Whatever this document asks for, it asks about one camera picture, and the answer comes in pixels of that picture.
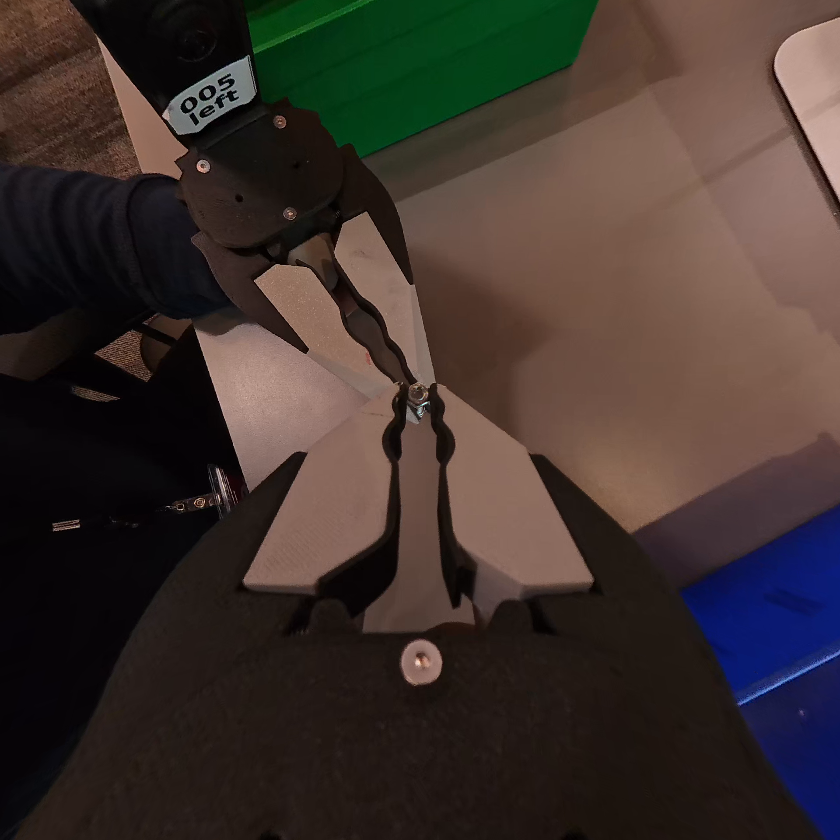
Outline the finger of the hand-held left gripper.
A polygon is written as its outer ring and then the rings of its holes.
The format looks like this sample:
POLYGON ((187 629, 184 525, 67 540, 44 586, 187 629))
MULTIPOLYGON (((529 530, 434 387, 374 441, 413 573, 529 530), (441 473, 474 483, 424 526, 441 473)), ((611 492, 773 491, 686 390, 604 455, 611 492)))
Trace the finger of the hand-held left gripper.
POLYGON ((344 223, 334 254, 352 287, 382 316, 387 336, 402 351, 414 380, 432 385, 435 372, 417 290, 372 219, 344 223))
POLYGON ((307 265, 274 265, 256 286, 308 348, 308 357, 368 397, 391 383, 411 385, 400 351, 382 316, 340 275, 328 290, 307 265))

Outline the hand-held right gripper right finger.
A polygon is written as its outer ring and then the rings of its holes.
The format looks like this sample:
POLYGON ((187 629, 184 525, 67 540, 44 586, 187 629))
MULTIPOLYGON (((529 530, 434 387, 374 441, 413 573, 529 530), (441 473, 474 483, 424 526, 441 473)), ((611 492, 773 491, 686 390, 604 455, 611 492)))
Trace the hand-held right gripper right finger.
POLYGON ((453 606, 488 623, 501 603, 588 592, 594 576, 528 450, 446 386, 429 393, 437 522, 453 606))

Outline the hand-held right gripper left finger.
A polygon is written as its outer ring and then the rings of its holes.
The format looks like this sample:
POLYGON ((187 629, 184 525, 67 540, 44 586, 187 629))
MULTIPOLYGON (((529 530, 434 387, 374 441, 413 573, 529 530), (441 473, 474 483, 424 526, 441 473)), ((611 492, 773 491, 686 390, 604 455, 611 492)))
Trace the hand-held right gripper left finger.
POLYGON ((404 389, 364 404, 305 454, 243 584, 362 614, 396 576, 404 389))

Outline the person's left forearm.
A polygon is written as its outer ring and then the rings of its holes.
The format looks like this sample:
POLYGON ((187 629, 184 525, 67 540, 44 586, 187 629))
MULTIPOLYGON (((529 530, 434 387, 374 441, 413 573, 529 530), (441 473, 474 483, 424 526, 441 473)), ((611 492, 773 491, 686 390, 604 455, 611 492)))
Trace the person's left forearm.
POLYGON ((201 318, 232 306, 168 175, 1 164, 1 333, 71 309, 201 318))

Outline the clear badge reel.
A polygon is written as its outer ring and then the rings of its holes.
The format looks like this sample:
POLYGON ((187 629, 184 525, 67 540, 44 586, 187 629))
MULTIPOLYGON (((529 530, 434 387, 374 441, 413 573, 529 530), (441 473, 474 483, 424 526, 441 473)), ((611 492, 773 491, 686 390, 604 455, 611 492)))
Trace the clear badge reel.
POLYGON ((174 500, 154 510, 156 516, 173 517, 210 511, 225 519, 249 494, 240 474, 227 472, 219 465, 206 468, 209 489, 193 497, 174 500))

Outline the green plastic bin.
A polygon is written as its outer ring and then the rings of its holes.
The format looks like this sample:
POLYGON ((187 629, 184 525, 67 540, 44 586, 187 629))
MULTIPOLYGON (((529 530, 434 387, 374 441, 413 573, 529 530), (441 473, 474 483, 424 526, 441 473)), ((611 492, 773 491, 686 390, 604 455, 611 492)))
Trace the green plastic bin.
POLYGON ((596 1, 247 1, 263 98, 360 156, 569 67, 596 1))

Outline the blue plastic bin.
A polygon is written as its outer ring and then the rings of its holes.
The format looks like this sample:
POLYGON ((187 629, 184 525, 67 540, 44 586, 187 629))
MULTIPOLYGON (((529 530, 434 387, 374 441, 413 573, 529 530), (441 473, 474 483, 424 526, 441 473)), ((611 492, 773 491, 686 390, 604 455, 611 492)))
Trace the blue plastic bin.
POLYGON ((763 753, 839 838, 839 508, 681 592, 763 753))

